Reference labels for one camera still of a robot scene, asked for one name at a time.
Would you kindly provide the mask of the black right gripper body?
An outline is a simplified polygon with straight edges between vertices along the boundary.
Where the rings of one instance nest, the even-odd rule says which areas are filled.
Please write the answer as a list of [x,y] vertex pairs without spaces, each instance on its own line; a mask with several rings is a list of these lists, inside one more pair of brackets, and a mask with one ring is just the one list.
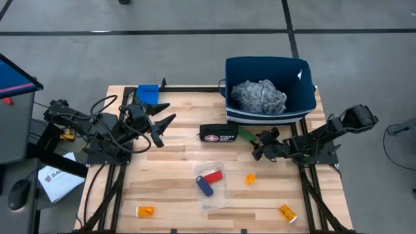
[[278,138],[270,138],[269,143],[258,142],[257,145],[263,150],[263,156],[270,161],[276,161],[277,158],[286,158],[286,145],[281,143]]

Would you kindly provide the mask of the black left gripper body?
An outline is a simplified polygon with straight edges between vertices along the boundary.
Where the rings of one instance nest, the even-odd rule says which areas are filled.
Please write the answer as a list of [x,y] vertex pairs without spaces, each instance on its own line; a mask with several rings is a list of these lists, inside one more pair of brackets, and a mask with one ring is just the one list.
[[162,142],[160,135],[157,133],[151,132],[151,127],[154,123],[151,122],[148,115],[145,113],[145,118],[142,122],[131,122],[131,125],[136,129],[139,130],[141,133],[144,132],[150,132],[151,138],[153,140],[153,143],[158,147],[161,148],[164,146],[164,143]]

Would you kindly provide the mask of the green marker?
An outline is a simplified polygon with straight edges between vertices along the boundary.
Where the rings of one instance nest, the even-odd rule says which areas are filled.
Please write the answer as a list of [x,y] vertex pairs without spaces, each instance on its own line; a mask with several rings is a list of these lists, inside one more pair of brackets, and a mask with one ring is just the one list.
[[248,130],[245,130],[242,127],[238,128],[238,132],[239,132],[239,136],[245,140],[247,140],[248,142],[255,142],[257,137],[255,134],[249,132]]

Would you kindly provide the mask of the black first aid kit pouch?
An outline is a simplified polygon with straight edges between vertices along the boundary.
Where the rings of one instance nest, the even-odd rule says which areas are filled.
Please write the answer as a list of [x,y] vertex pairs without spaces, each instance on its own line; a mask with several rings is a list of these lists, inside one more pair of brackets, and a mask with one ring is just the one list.
[[202,142],[233,142],[238,133],[238,126],[234,124],[203,124],[198,136]]

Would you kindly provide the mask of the red bandage roll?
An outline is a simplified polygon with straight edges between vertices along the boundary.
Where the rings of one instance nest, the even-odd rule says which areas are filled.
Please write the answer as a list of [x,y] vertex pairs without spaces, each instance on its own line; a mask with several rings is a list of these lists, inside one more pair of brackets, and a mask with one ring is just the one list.
[[203,179],[208,183],[208,184],[212,184],[215,183],[217,181],[220,181],[223,179],[223,173],[221,170],[217,170],[215,172],[212,172],[210,174],[207,174],[205,176],[203,176]]

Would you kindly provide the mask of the blue bandage roll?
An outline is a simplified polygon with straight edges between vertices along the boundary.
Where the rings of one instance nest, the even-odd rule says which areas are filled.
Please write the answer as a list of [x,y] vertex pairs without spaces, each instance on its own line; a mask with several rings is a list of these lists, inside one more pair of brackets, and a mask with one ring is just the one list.
[[214,190],[202,176],[196,178],[196,184],[205,196],[210,197],[214,194]]

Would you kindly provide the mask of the blue plastic bin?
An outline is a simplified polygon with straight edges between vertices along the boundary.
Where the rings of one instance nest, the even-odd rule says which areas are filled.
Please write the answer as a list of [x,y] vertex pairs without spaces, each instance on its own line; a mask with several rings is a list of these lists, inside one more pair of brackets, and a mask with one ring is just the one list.
[[159,86],[157,84],[140,84],[136,97],[141,103],[156,105],[159,100]]

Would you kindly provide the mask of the navy white striped fabric basket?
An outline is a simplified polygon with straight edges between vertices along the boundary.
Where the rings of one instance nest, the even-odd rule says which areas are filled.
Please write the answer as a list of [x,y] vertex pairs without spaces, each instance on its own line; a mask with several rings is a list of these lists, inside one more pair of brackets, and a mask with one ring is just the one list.
[[[301,81],[297,77],[302,72]],[[245,81],[270,80],[287,95],[282,114],[253,114],[240,110],[231,91]],[[241,125],[291,125],[317,107],[315,85],[307,61],[287,57],[233,57],[226,60],[225,87],[220,93],[226,100],[226,120]]]

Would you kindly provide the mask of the clear plastic bag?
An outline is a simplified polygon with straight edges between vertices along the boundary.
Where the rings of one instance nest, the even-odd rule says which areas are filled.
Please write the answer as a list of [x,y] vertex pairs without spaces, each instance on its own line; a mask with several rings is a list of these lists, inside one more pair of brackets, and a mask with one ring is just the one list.
[[200,203],[200,207],[205,211],[212,211],[215,209],[225,208],[231,202],[231,198],[228,191],[228,185],[226,181],[225,168],[222,162],[199,164],[194,169],[194,175],[195,178],[197,178],[198,176],[203,177],[217,170],[222,171],[223,179],[210,184],[211,188],[214,190],[214,194],[212,196],[205,196],[196,184],[196,190],[198,192],[198,200]]

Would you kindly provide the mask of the yellow connector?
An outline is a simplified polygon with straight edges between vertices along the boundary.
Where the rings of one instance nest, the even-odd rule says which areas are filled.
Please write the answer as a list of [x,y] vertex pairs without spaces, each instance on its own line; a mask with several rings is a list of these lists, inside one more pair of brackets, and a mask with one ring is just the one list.
[[73,142],[75,140],[75,135],[71,132],[70,129],[66,129],[60,135],[60,140],[61,141],[70,141],[70,142]]

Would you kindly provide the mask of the black metal beam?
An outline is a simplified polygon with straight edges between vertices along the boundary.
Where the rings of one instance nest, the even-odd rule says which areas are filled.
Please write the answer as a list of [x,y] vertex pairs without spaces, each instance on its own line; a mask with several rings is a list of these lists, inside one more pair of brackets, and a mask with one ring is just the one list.
[[85,165],[55,153],[61,133],[62,130],[54,124],[32,118],[28,131],[27,158],[39,159],[43,164],[85,178],[88,172]]

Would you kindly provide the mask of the white printed paper booklet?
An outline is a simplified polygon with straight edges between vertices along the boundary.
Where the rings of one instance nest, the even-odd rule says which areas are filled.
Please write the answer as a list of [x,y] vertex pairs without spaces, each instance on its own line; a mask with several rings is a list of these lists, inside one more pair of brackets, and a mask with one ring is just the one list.
[[38,180],[50,202],[55,203],[85,182],[85,178],[62,171],[52,166],[44,166],[38,172]]

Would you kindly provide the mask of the grey metal cabinet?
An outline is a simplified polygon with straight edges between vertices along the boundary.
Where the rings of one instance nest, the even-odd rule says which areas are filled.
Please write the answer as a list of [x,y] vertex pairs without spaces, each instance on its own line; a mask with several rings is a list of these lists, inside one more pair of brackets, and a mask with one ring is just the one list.
[[13,105],[0,100],[0,164],[26,158],[34,92],[11,97]]

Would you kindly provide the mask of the grey metal stand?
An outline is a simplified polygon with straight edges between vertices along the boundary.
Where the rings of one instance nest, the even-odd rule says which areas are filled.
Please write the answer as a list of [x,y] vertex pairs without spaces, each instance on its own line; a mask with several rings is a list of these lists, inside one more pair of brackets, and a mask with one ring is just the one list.
[[411,139],[416,142],[416,117],[400,124],[394,124],[387,128],[389,135],[397,135],[401,132],[409,131]]

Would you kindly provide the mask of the blue screen monitor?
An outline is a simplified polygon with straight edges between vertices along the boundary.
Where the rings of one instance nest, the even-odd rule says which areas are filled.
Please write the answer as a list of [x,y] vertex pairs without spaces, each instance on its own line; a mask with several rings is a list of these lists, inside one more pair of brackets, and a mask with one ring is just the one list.
[[29,75],[0,53],[0,99],[43,90],[37,78]]

